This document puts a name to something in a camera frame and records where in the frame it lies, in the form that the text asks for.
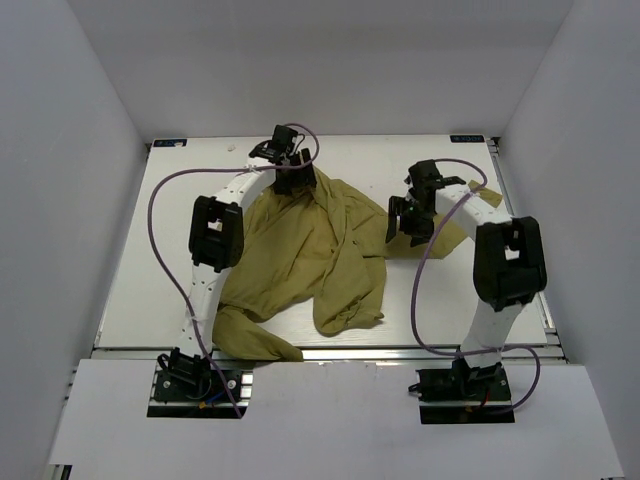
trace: yellow cloth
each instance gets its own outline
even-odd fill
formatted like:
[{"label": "yellow cloth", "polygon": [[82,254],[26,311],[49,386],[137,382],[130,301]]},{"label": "yellow cloth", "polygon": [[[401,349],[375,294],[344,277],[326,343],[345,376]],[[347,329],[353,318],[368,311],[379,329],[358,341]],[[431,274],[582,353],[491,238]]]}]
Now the yellow cloth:
[{"label": "yellow cloth", "polygon": [[[298,348],[258,323],[310,297],[315,327],[324,335],[377,325],[385,257],[424,253],[424,245],[410,248],[410,237],[402,233],[385,244],[387,212],[342,180],[315,173],[315,189],[293,196],[268,189],[244,216],[244,251],[225,283],[213,328],[213,341],[229,355],[301,361]],[[494,206],[502,199],[490,190],[480,194]],[[444,258],[464,238],[448,223],[432,257]]]}]

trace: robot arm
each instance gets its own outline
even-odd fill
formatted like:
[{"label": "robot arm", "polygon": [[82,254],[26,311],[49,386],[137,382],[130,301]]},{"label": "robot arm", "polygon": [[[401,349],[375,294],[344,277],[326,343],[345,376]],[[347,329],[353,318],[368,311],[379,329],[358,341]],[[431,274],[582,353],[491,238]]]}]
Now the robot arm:
[{"label": "robot arm", "polygon": [[[254,168],[266,167],[268,160],[257,158]],[[275,170],[252,170],[236,176],[213,197],[199,197],[193,207],[189,250],[193,260],[193,278],[189,299],[194,307],[195,324],[207,351],[213,348],[213,323],[222,287],[231,268],[242,256],[242,212],[276,180]],[[194,322],[187,311],[177,347],[186,355],[200,355],[193,331]]]},{"label": "robot arm", "polygon": [[[187,310],[176,348],[162,354],[158,363],[170,389],[156,389],[156,400],[176,401],[199,398],[202,393],[221,388],[211,376],[208,361],[202,358],[197,328],[207,352],[213,349],[213,325],[224,283],[237,265],[244,248],[243,212],[272,187],[276,194],[291,194],[292,189],[316,185],[313,167],[276,169],[275,166],[298,167],[311,161],[308,149],[296,148],[298,132],[276,126],[270,140],[261,142],[249,154],[247,172],[237,175],[213,197],[198,197],[193,207],[189,251],[193,277],[189,300],[195,318]],[[226,375],[235,378],[235,372]],[[234,395],[239,387],[229,387]]]},{"label": "robot arm", "polygon": [[[389,200],[387,241],[400,231],[411,235],[411,245],[430,240],[434,233],[435,214],[447,214],[470,193],[458,177],[444,178],[434,160],[418,162],[409,169],[406,197]],[[474,392],[474,383],[485,386],[503,376],[500,350],[516,318],[547,282],[540,229],[531,217],[514,218],[499,212],[480,197],[472,195],[451,220],[475,242],[473,281],[478,305],[460,352],[494,351],[469,355],[454,361],[455,385],[451,391]],[[429,392],[429,385],[424,386]],[[440,383],[440,393],[447,390]]]}]

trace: white surface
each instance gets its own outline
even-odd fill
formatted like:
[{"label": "white surface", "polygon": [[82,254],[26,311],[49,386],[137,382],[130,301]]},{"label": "white surface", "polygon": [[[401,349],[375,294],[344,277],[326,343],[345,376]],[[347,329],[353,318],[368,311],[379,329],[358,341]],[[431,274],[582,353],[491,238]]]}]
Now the white surface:
[{"label": "white surface", "polygon": [[538,218],[549,304],[584,363],[627,478],[640,478],[640,2],[581,1],[503,138],[519,214]]},{"label": "white surface", "polygon": [[[446,214],[470,192],[468,185],[450,185],[436,191],[436,212]],[[511,216],[504,210],[496,210],[479,195],[471,196],[456,210],[450,222],[458,225],[467,236],[475,241],[476,229],[485,223],[511,223]]]},{"label": "white surface", "polygon": [[[149,247],[146,210],[150,192],[162,178],[176,170],[241,166],[246,153],[258,140],[189,139],[186,147],[152,149],[104,314],[100,347],[172,347],[175,344],[185,307]],[[407,169],[422,159],[468,159],[487,173],[489,186],[499,191],[485,144],[452,144],[448,136],[322,137],[320,141],[317,167],[330,177],[352,184],[385,210],[391,195],[406,194]],[[235,149],[229,152],[232,145]],[[472,169],[462,165],[442,164],[441,172],[465,179],[475,177]],[[229,174],[180,177],[169,182],[157,197],[154,226],[158,248],[182,285],[188,286],[191,282],[192,264],[187,244],[193,202],[198,195],[213,195],[231,178]],[[467,335],[478,298],[472,279],[473,249],[473,241],[466,239],[445,260],[427,264],[418,301],[420,331],[425,341],[460,344]],[[312,300],[296,304],[261,325],[298,346],[415,345],[409,324],[409,300],[417,263],[417,260],[387,261],[382,306],[385,318],[372,329],[322,336],[313,325]],[[517,319],[509,342],[546,342],[537,308],[537,303],[527,306]]]},{"label": "white surface", "polygon": [[[213,350],[213,325],[218,312],[220,295],[222,295],[222,289],[229,273],[231,270],[228,268],[216,273],[213,267],[204,263],[193,267],[193,282],[191,282],[191,291],[188,295],[195,312],[196,328],[207,352]],[[185,308],[182,330],[176,342],[176,347],[180,349],[181,353],[190,356],[202,355],[202,349],[195,332],[191,312]]]},{"label": "white surface", "polygon": [[[545,367],[507,425],[420,425],[410,367],[272,364],[242,420],[147,419],[154,361],[86,360],[52,463],[71,480],[600,479],[621,475],[583,367]],[[514,395],[533,367],[507,367]]]},{"label": "white surface", "polygon": [[0,2],[0,465],[42,478],[144,145],[64,0]]},{"label": "white surface", "polygon": [[572,0],[69,0],[146,141],[500,135]]},{"label": "white surface", "polygon": [[[496,312],[491,305],[478,299],[476,313],[469,333],[460,345],[462,352],[474,352],[489,347],[500,349],[513,326],[514,320],[522,313],[522,304],[516,303]],[[500,361],[502,352],[490,352],[465,357],[471,368],[492,367]]]}]

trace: black label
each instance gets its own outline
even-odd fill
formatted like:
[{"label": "black label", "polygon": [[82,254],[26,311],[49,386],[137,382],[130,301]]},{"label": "black label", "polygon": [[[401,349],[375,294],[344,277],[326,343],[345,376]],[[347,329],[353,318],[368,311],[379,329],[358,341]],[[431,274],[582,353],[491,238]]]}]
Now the black label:
[{"label": "black label", "polygon": [[451,143],[484,143],[482,135],[449,135]]},{"label": "black label", "polygon": [[154,147],[186,147],[187,139],[186,138],[170,138],[167,140],[154,140]]}]

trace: wire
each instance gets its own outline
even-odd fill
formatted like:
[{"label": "wire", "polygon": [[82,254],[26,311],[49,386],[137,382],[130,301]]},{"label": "wire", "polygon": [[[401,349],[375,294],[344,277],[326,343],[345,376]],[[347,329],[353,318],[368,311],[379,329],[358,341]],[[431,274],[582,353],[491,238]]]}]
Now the wire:
[{"label": "wire", "polygon": [[[451,208],[451,210],[449,210],[447,212],[447,214],[442,218],[442,220],[440,221],[440,224],[436,227],[435,231],[433,232],[433,235],[432,235],[431,239],[429,240],[429,243],[427,244],[427,248],[424,251],[424,255],[420,259],[420,263],[418,264],[418,268],[416,270],[416,276],[415,276],[415,279],[413,281],[413,288],[411,290],[411,331],[413,332],[413,338],[416,340],[418,345],[420,345],[422,348],[424,348],[427,352],[433,353],[434,355],[440,355],[440,356],[443,356],[443,357],[463,358],[463,357],[468,357],[468,356],[471,356],[471,355],[482,355],[482,354],[485,354],[485,353],[499,352],[500,349],[497,349],[497,348],[485,348],[485,349],[482,349],[482,350],[471,350],[471,351],[468,351],[468,352],[448,352],[448,351],[444,351],[444,350],[438,350],[437,348],[434,348],[434,347],[432,347],[430,345],[427,345],[422,340],[422,338],[420,337],[420,333],[418,332],[418,322],[417,322],[417,318],[416,318],[416,305],[418,303],[418,287],[420,285],[420,277],[422,276],[422,271],[424,270],[424,267],[425,267],[425,265],[427,263],[427,259],[429,258],[429,255],[431,254],[431,250],[433,250],[433,245],[435,244],[436,239],[438,238],[438,236],[442,232],[442,229],[444,228],[445,224],[449,220],[451,220],[451,217],[453,217],[453,215],[456,213],[456,211],[462,205],[464,205],[464,203],[467,200],[469,200],[478,190],[480,190],[481,188],[486,187],[487,183],[489,183],[489,179],[487,178],[487,175],[478,166],[474,165],[473,163],[471,163],[471,162],[469,162],[467,160],[461,160],[459,158],[440,158],[440,159],[437,159],[436,162],[438,162],[438,163],[459,163],[459,164],[471,167],[476,172],[478,172],[480,174],[480,176],[482,177],[482,183],[480,183],[478,186],[470,189],[469,192],[467,192],[460,200],[458,200],[458,202],[453,206],[453,208]],[[513,405],[511,405],[510,407],[507,407],[505,409],[495,411],[494,413],[496,413],[496,414],[503,414],[503,413],[512,412],[513,410],[515,410],[516,408],[521,406],[523,403],[525,403],[529,399],[529,397],[531,397],[531,395],[533,394],[534,390],[538,386],[538,381],[540,380],[540,370],[541,370],[540,358],[538,357],[538,354],[533,349],[533,347],[528,346],[528,345],[506,345],[501,349],[501,351],[508,352],[508,351],[516,350],[516,349],[527,350],[529,353],[531,353],[531,355],[533,356],[533,359],[535,361],[535,364],[536,364],[535,377],[534,377],[534,380],[533,380],[533,382],[531,384],[531,387],[529,388],[527,393],[518,402],[514,403]]]},{"label": "wire", "polygon": [[213,402],[215,402],[217,399],[219,399],[222,395],[224,395],[225,392],[220,392],[215,394],[213,397],[205,400],[204,402],[202,402],[200,404],[200,408],[204,408],[206,405],[211,405]]},{"label": "wire", "polygon": [[151,192],[151,196],[149,197],[149,204],[147,206],[147,234],[149,236],[149,243],[151,244],[151,250],[153,251],[153,255],[156,257],[158,264],[160,265],[162,270],[164,270],[164,273],[167,275],[171,283],[173,283],[173,285],[176,287],[176,289],[178,290],[178,293],[180,293],[180,296],[184,300],[187,306],[187,310],[189,311],[189,316],[191,317],[191,322],[193,324],[193,331],[195,333],[196,341],[198,342],[198,346],[200,347],[202,355],[204,356],[204,358],[207,359],[207,361],[211,364],[213,369],[216,371],[216,373],[220,377],[220,380],[222,381],[222,386],[224,387],[224,391],[227,394],[227,397],[229,398],[229,401],[231,402],[231,405],[233,406],[233,409],[235,410],[238,418],[242,418],[242,412],[240,412],[240,409],[238,408],[238,404],[233,398],[233,394],[231,393],[231,390],[229,390],[229,387],[227,386],[227,379],[225,378],[224,373],[222,372],[222,370],[220,369],[216,361],[211,357],[206,347],[204,346],[204,341],[202,340],[202,335],[200,334],[200,330],[198,329],[198,324],[196,321],[196,312],[193,308],[193,304],[191,303],[191,300],[189,299],[189,295],[184,290],[184,288],[182,288],[182,285],[180,285],[180,282],[178,282],[178,280],[173,275],[173,273],[165,263],[164,259],[162,258],[162,255],[160,254],[160,250],[158,249],[155,235],[153,233],[153,206],[155,204],[156,197],[158,196],[158,192],[160,191],[160,189],[164,185],[166,185],[167,182],[173,180],[174,178],[182,177],[183,175],[190,175],[193,173],[248,173],[251,171],[261,172],[265,170],[301,170],[309,166],[311,163],[315,161],[316,158],[318,158],[318,155],[320,154],[320,141],[318,140],[318,137],[310,129],[308,129],[307,127],[305,127],[300,123],[286,123],[285,126],[302,128],[303,130],[306,130],[309,133],[309,135],[311,135],[311,137],[313,138],[316,144],[316,151],[314,152],[313,156],[309,161],[304,162],[300,165],[268,165],[264,167],[255,167],[255,168],[246,168],[246,167],[244,168],[190,168],[187,170],[180,170],[160,180],[160,182],[155,186],[155,188]]},{"label": "wire", "polygon": [[465,410],[467,412],[471,413],[471,412],[477,412],[482,407],[484,407],[489,402],[489,389],[488,388],[487,388],[487,392],[485,393],[483,398],[484,398],[484,400],[482,400],[482,402],[480,402],[480,405],[478,405],[477,407],[467,407]]},{"label": "wire", "polygon": [[300,140],[298,144],[295,146],[295,148],[293,149],[294,154],[298,152],[298,149],[300,148],[300,145],[302,145],[302,142],[304,142],[307,139],[307,136],[304,133],[301,133],[300,135],[302,135],[302,140]]},{"label": "wire", "polygon": [[199,397],[191,397],[189,395],[185,395],[185,397],[187,397],[189,400],[202,400],[204,397],[207,396],[207,394],[211,391],[211,378],[209,378],[209,386],[207,387],[207,389],[204,391],[204,393],[202,395],[200,395]]}]

